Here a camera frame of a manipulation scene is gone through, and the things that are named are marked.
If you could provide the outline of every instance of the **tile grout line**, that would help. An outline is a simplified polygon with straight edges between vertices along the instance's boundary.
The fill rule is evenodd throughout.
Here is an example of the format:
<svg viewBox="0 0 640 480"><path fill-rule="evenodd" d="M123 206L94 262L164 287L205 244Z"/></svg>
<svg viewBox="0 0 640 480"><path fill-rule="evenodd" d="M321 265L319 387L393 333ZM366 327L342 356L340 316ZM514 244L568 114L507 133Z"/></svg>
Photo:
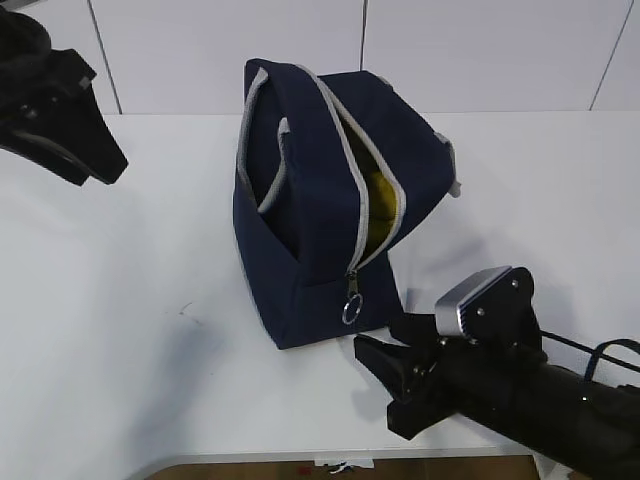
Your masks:
<svg viewBox="0 0 640 480"><path fill-rule="evenodd" d="M111 84L111 90L113 90L113 96L116 100L116 106L118 107L118 113L122 115L122 105L120 104L120 97L118 97L118 91L116 90L116 83L113 80L113 74L111 73L111 67L109 66L109 60L107 59L107 52L104 49L104 43L102 41L102 35L100 35L100 29L98 28L98 19L96 18L96 12L93 10L91 0L87 0L87 6L89 7L89 13L91 14L91 20L93 21L93 28L96 31L98 37L98 45L102 52L102 59L107 69L107 76L109 77L109 83Z"/></svg>
<svg viewBox="0 0 640 480"><path fill-rule="evenodd" d="M364 40L367 32L367 13L369 10L369 0L362 3L362 36L360 37L360 70L364 68Z"/></svg>
<svg viewBox="0 0 640 480"><path fill-rule="evenodd" d="M613 45L613 50L611 50L611 55L609 56L609 61L607 65L604 67L604 72L602 72L602 77L600 78L600 82L598 83L598 87L596 88L596 93L593 96L593 100L591 100L591 105L589 106L589 111L593 110L593 106L598 99L598 94L600 93L600 89L602 88L602 84L604 83L604 79L607 76L607 72L609 71L609 67L611 66L611 62L613 61L613 57L616 54L616 50L618 48L618 44L620 43L620 39L622 38L622 34L624 33L624 29L627 26L627 21L629 20L629 16L631 15L631 10L633 9L633 5L635 0L631 0L631 5L629 5L629 10L627 10L627 15L624 17L624 22L622 22L622 28L620 28L620 32L618 33L618 38L616 38L616 43Z"/></svg>

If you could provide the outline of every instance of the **gray zipper trim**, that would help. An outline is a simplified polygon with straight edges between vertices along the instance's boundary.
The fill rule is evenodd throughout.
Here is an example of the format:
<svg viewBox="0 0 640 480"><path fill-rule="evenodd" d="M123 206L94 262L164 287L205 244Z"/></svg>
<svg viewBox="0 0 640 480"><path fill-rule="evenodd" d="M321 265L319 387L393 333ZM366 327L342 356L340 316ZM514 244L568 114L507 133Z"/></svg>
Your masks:
<svg viewBox="0 0 640 480"><path fill-rule="evenodd" d="M440 132L433 132L434 135L449 149L449 158L451 159L451 166L453 167L453 183L449 189L449 195L453 198L458 198L461 194L462 184L458 181L458 172L456 170L456 150L453 148L453 143L447 137Z"/></svg>
<svg viewBox="0 0 640 480"><path fill-rule="evenodd" d="M387 179L389 184L391 184L391 188L393 188L393 192L396 195L395 221L393 222L393 226L391 227L391 231L389 232L389 235L387 235L387 238L385 239L385 241L382 242L380 246L378 246L378 248L371 255L369 255L368 258L365 258L354 267L357 269L357 268L364 267L371 260L376 258L380 254L380 252L382 252L384 249L386 249L389 246L389 244L393 241L395 236L398 234L398 231L400 230L400 227L402 225L402 220L404 219L404 215L407 211L407 195L404 189L402 188L402 185L400 184L398 179L395 177L395 175L391 171L389 164L385 161L384 157L380 153L380 150L378 150L378 147L376 147L375 143L373 143L369 135L367 135L367 132L364 131L364 129L360 126L360 124L356 121L356 119L353 118L353 116L349 113L349 110L347 110L347 108L342 104L342 102L331 90L329 90L329 95L331 97L331 101L333 102L333 104L335 105L338 111L338 114L349 124L349 126L354 131L354 133L358 135L358 137L360 138L364 146L367 147L367 149L369 150L369 153L371 154L375 162L378 164L378 167L380 168L382 175L384 175L384 177Z"/></svg>
<svg viewBox="0 0 640 480"><path fill-rule="evenodd" d="M306 67L302 65L298 65L298 68L303 70L314 83L317 85L322 98L327 104L327 109L329 110L329 114L333 120L334 126L336 127L336 131L340 137L340 142L342 143L342 149L344 150L344 155L347 158L347 164L349 165L349 170L351 171L351 175L356 182L356 186L358 187L358 192L360 193L360 219L358 222L358 236L356 239L356 247L353 252L353 257L349 262L349 267L347 268L347 273L353 271L360 261L364 253L364 248L367 243L367 230L369 228L369 192L367 191L367 184L364 181L364 177L358 168L358 164L356 163L356 158L351 151L351 146L349 145L349 141L347 140L347 134L342 128L342 124L340 123L340 117L338 116L338 112L336 111L336 107L331 100L331 90L327 85L320 80L313 72L308 70Z"/></svg>

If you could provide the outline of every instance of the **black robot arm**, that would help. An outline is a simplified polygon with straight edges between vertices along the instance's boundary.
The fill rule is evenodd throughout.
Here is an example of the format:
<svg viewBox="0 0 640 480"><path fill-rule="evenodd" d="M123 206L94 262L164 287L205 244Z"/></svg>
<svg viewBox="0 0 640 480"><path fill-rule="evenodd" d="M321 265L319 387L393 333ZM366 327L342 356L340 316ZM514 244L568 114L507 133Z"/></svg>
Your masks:
<svg viewBox="0 0 640 480"><path fill-rule="evenodd" d="M593 381L608 345L640 353L640 344L602 344L585 376L549 365L532 296L525 268L484 270L442 297L435 315L392 320L406 347L356 337L356 358L393 397L389 429L411 439L461 413L595 479L640 478L640 389Z"/></svg>
<svg viewBox="0 0 640 480"><path fill-rule="evenodd" d="M75 50L53 50L38 22L2 5L12 3L0 4L0 148L76 185L89 176L115 182L127 160L98 109L96 73Z"/></svg>

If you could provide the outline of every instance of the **zipper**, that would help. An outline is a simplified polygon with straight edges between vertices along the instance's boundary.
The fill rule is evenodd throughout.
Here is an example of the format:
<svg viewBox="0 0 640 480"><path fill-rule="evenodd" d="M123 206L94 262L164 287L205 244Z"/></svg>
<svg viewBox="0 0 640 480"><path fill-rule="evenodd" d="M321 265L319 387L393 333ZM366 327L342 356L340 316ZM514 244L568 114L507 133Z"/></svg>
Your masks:
<svg viewBox="0 0 640 480"><path fill-rule="evenodd" d="M342 323L345 325L353 324L360 316L364 298L358 291L358 272L349 272L347 274L347 303L342 307Z"/></svg>
<svg viewBox="0 0 640 480"><path fill-rule="evenodd" d="M336 131L340 136L342 148L344 149L344 153L349 165L349 170L351 172L351 175L353 176L356 186L358 187L358 192L360 194L360 218L358 221L358 235L356 238L353 257L349 262L349 266L347 267L347 271L345 274L345 277L347 279L347 302L345 303L342 312L343 323L345 325L351 325L357 320L358 315L360 314L360 310L362 309L362 304L364 302L364 298L358 289L358 270L375 259L389 246L389 244L396 237L406 213L407 198L402 185L400 185L400 182L398 182L396 177L393 175L391 168L389 167L387 162L384 161L384 158L382 157L382 154L380 153L376 145L373 143L373 141L371 141L369 135L367 135L364 129L360 127L358 122L356 122L351 113L349 113L349 111L338 99L338 97L313 72L309 71L302 65L298 65L298 67L305 71L311 77L327 104L329 114L331 115L336 127ZM367 147L369 153L378 165L380 172L393 188L396 197L396 214L389 235L387 235L385 240L378 246L378 248L376 248L375 251L372 252L364 260L362 257L364 256L364 251L367 243L369 226L369 192L367 190L364 176L360 172L360 168L356 162L353 151L351 150L349 141L347 140L346 133L342 127L342 124L340 123L340 118L344 119L347 124L349 124L356 135L358 135L358 137L360 138L360 141L365 145L365 147ZM354 314L352 316L349 316L349 311L354 307Z"/></svg>
<svg viewBox="0 0 640 480"><path fill-rule="evenodd" d="M355 322L355 320L357 319L357 315L359 315L360 310L362 308L362 304L364 302L364 298L358 289L358 270L360 270L362 267L364 267L369 262L374 260L378 255L380 255L380 253L385 251L386 248L389 246L389 244L396 237L402 225L402 220L404 219L404 215L406 213L407 197L404 192L404 189L402 188L402 185L400 185L400 182L398 182L395 175L393 175L391 168L389 167L387 162L385 162L384 157L382 156L382 154L380 153L376 145L371 141L371 139L366 134L366 132L358 125L358 123L351 116L351 114L346 109L346 107L342 104L342 102L340 102L340 100L335 96L335 94L326 85L325 85L325 88L327 89L328 95L331 98L331 102L335 106L338 114L349 124L349 126L353 129L356 135L360 137L360 140L362 141L362 143L367 147L367 149L369 150L369 153L371 154L376 164L378 165L380 172L382 173L384 178L389 182L389 185L391 185L391 187L393 188L393 192L396 197L395 218L394 218L394 222L391 227L391 230L389 231L389 234L384 239L384 241L380 245L378 245L378 248L376 248L368 257L363 259L365 246L367 243L367 233L368 233L367 228L369 225L369 214L370 214L370 209L368 205L368 201L369 201L368 191L366 189L366 183L365 183L364 192L366 196L361 195L360 202L361 202L361 205L363 201L366 202L366 208L360 209L361 217L359 221L360 226L364 224L364 229L363 228L358 229L358 237L356 239L354 255L347 268L347 273L346 273L347 303L344 306L343 322L349 325ZM353 157L353 153L352 152L350 153L351 155L347 155L347 159L349 161L351 161ZM354 175L356 184L360 185L360 182L364 183L364 177L360 173L357 163L355 163L355 158L353 158L353 162L355 164L354 165L355 172L354 172L354 168L351 168L351 172ZM354 304L354 302L357 302L356 313L354 314L350 323L347 323L345 322L345 314L347 313L348 310L353 308L352 304Z"/></svg>

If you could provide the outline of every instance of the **metal ring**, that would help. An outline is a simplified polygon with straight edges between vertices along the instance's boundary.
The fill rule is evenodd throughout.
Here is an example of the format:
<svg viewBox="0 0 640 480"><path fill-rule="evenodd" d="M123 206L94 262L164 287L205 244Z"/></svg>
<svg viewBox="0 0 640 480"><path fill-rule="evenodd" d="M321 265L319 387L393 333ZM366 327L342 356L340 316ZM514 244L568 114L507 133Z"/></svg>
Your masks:
<svg viewBox="0 0 640 480"><path fill-rule="evenodd" d="M351 306L354 304L354 301L357 301L357 307L356 307L356 312L353 315L353 318L348 319L347 315L349 314L349 309L351 308ZM344 307L342 308L342 323L344 323L345 325L351 325L353 322L355 322L358 319L358 316L360 315L360 310L362 310L362 303L364 302L364 298L362 298L362 294L361 293L354 293L353 295L351 295L351 297L349 297L349 300L347 300L347 303L344 304Z"/></svg>

